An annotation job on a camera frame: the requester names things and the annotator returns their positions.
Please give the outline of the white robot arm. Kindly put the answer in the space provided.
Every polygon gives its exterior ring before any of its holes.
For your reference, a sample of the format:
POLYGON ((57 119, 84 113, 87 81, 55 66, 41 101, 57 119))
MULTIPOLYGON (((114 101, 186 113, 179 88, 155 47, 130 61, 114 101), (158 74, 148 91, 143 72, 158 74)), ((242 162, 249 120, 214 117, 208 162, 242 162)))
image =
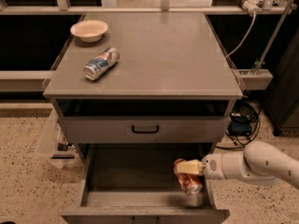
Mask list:
POLYGON ((208 154, 200 161, 183 161, 174 170, 179 174, 236 179, 258 186, 273 186, 282 180, 299 189, 299 161, 262 141, 253 141, 241 151, 208 154))

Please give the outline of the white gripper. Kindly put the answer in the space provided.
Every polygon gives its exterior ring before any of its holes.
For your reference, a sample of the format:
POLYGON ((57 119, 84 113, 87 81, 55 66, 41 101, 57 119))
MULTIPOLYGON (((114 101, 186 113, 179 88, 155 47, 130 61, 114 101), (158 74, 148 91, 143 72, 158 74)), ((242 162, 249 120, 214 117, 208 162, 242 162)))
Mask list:
POLYGON ((222 165, 221 154, 208 154, 202 162, 199 160, 183 161, 177 165, 177 172, 188 175, 202 175, 206 179, 218 179, 225 178, 222 165))

